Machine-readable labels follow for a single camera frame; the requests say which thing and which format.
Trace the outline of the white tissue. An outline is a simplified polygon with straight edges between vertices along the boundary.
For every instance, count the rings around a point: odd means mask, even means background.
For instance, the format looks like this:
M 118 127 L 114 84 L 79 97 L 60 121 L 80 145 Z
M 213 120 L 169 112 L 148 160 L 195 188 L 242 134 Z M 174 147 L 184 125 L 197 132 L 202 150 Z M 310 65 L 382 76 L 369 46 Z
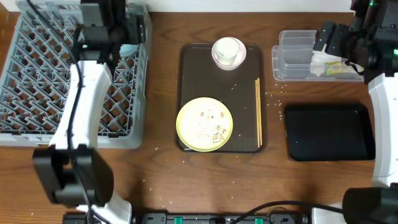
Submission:
M 313 51 L 312 60 L 310 63 L 310 71 L 316 76 L 320 77 L 326 70 L 326 67 L 334 63 L 340 63 L 341 57 L 326 54 L 324 51 Z

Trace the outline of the light blue bowl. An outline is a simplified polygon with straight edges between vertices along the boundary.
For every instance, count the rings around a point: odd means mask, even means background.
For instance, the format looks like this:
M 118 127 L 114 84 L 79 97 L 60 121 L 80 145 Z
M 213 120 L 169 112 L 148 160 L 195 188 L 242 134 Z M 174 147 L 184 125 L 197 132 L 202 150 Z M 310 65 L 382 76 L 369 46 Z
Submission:
M 139 45 L 123 44 L 119 50 L 121 57 L 128 57 L 133 55 L 139 49 Z

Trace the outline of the green snack wrapper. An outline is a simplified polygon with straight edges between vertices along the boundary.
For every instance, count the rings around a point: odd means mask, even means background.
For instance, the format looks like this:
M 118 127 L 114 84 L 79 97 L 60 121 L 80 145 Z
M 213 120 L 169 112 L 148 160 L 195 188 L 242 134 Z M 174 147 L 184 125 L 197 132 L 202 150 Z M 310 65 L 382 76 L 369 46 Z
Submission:
M 343 73 L 350 73 L 351 67 L 347 66 L 345 63 L 342 62 L 331 62 L 327 63 L 325 67 L 325 75 L 339 75 Z

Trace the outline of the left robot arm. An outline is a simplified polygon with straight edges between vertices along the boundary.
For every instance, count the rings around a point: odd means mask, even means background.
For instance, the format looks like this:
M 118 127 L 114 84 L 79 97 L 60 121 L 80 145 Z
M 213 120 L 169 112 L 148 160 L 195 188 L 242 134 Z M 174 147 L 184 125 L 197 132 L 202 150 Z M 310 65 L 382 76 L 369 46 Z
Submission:
M 70 87 L 58 128 L 32 160 L 47 198 L 81 210 L 83 223 L 135 223 L 132 204 L 114 191 L 114 175 L 97 150 L 105 96 L 123 45 L 146 41 L 144 17 L 125 1 L 82 1 L 83 22 L 68 49 Z

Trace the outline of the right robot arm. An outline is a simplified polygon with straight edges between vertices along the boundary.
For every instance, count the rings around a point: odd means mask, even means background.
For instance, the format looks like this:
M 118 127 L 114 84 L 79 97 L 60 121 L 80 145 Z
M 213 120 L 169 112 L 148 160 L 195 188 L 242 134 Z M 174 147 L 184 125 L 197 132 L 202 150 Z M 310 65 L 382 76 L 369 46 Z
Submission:
M 397 223 L 397 1 L 354 0 L 350 25 L 325 21 L 314 50 L 341 57 L 368 85 L 374 110 L 372 187 L 348 189 L 345 223 Z

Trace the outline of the clear plastic bin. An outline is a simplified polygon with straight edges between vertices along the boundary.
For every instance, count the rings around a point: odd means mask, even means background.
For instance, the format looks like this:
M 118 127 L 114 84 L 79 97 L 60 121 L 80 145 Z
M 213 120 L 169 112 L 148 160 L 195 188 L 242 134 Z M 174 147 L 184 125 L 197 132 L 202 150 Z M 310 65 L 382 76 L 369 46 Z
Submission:
M 272 48 L 272 69 L 278 81 L 361 82 L 364 78 L 351 67 L 350 73 L 325 75 L 311 73 L 310 63 L 315 43 L 315 30 L 283 30 L 279 45 Z

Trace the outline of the grey plastic dish rack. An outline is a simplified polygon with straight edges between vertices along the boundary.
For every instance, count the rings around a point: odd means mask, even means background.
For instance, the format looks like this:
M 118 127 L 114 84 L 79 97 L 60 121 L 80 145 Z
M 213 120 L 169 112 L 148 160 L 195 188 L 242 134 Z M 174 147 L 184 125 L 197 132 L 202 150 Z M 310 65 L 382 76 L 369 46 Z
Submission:
M 1 144 L 47 145 L 61 120 L 70 84 L 67 47 L 83 21 L 78 1 L 17 1 L 20 17 L 1 75 Z M 145 40 L 122 55 L 101 112 L 98 147 L 142 143 L 152 23 L 145 4 L 130 2 L 127 18 L 142 17 Z

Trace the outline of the dark brown serving tray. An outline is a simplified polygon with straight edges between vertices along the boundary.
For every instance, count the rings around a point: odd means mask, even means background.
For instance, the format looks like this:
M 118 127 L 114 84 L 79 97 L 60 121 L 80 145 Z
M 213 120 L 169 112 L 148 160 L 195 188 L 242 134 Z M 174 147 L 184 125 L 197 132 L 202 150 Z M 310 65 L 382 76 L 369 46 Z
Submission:
M 215 153 L 254 154 L 267 146 L 267 116 L 263 55 L 258 45 L 246 44 L 244 62 L 232 71 L 219 68 L 212 43 L 190 43 L 180 51 L 177 111 L 190 100 L 209 97 L 221 101 L 233 117 L 228 142 Z M 257 145 L 256 86 L 260 81 L 262 146 Z

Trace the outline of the black tray bin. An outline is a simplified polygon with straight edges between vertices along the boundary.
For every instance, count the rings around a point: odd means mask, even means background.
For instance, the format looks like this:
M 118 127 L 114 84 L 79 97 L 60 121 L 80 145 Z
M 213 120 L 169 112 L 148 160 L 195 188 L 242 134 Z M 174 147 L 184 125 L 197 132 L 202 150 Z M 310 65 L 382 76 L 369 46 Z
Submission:
M 376 145 L 368 109 L 362 104 L 301 104 L 285 108 L 291 159 L 371 161 Z

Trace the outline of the cream plastic cup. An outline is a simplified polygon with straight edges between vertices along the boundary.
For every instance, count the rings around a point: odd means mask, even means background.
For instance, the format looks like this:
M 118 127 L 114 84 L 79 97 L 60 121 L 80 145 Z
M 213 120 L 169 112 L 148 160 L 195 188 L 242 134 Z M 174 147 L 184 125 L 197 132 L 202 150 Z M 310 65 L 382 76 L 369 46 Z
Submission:
M 220 64 L 230 66 L 239 52 L 239 44 L 232 37 L 223 37 L 216 42 L 215 52 Z

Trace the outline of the yellow plate with crumbs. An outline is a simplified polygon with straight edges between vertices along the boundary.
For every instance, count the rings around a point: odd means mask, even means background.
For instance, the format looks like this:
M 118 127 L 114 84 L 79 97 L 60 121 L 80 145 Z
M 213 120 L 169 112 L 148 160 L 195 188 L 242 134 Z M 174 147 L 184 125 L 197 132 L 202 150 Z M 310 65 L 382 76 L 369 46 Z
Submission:
M 178 112 L 176 131 L 188 149 L 211 152 L 224 146 L 233 132 L 233 117 L 220 101 L 195 98 Z

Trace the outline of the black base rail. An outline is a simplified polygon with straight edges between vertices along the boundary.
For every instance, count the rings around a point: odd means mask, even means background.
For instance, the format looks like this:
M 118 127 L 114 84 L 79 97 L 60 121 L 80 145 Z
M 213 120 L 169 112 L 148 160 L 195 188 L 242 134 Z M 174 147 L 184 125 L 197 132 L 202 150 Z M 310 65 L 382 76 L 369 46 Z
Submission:
M 141 218 L 142 224 L 230 224 L 238 215 L 189 215 L 146 213 Z M 305 213 L 276 212 L 269 215 L 248 216 L 239 223 L 245 224 L 297 224 L 310 223 Z

